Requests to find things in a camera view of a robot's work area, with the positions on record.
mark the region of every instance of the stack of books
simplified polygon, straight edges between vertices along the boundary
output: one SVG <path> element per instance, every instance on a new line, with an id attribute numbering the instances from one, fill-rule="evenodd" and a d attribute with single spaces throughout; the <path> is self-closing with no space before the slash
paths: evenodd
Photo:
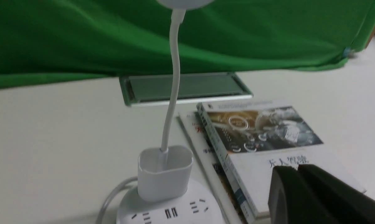
<path id="1" fill-rule="evenodd" d="M 213 167 L 212 172 L 204 169 L 207 177 L 219 176 L 220 183 L 210 180 L 210 185 L 221 208 L 230 213 L 226 200 L 232 202 L 234 215 L 239 214 L 243 222 L 269 223 L 275 166 L 315 164 L 356 190 L 366 191 L 284 100 L 206 102 L 198 104 L 197 110 L 180 115 L 186 133 L 203 167 Z M 230 186 L 229 198 L 222 196 L 220 184 L 224 189 Z M 234 223 L 229 218 L 233 214 L 225 216 Z"/>

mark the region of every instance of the black object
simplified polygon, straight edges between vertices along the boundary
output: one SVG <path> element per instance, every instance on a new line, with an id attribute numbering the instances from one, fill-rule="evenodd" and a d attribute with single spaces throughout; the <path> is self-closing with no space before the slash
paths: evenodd
<path id="1" fill-rule="evenodd" d="M 272 224 L 338 224 L 291 167 L 273 168 L 268 205 Z"/>
<path id="2" fill-rule="evenodd" d="M 375 224 L 375 201 L 315 165 L 274 167 L 272 224 Z"/>
<path id="3" fill-rule="evenodd" d="M 299 166 L 298 172 L 340 223 L 375 224 L 375 200 L 315 165 Z"/>

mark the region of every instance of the green cloth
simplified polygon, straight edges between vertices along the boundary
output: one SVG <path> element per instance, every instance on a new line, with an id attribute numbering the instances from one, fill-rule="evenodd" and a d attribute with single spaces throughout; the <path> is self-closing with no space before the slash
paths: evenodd
<path id="1" fill-rule="evenodd" d="M 0 88 L 169 74 L 170 15 L 155 0 L 2 0 Z M 186 13 L 182 72 L 339 68 L 374 25 L 375 0 L 216 0 Z"/>

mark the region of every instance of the usb port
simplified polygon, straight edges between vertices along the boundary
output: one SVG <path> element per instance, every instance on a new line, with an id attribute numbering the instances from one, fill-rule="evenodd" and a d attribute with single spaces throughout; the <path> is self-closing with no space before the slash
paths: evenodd
<path id="1" fill-rule="evenodd" d="M 171 214 L 169 213 L 169 209 L 165 210 L 165 215 L 167 216 L 167 219 L 171 218 Z"/>
<path id="2" fill-rule="evenodd" d="M 176 209 L 175 209 L 175 208 L 172 208 L 171 211 L 172 211 L 172 215 L 173 215 L 174 217 L 177 217 L 177 216 L 178 216 L 178 213 L 176 213 Z"/>

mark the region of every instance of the power outlet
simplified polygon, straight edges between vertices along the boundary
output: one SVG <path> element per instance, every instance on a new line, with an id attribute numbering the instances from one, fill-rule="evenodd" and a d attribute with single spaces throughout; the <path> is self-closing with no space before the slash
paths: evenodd
<path id="1" fill-rule="evenodd" d="M 117 224 L 220 224 L 221 210 L 209 190 L 190 180 L 182 197 L 157 203 L 142 200 L 136 188 L 124 196 Z"/>

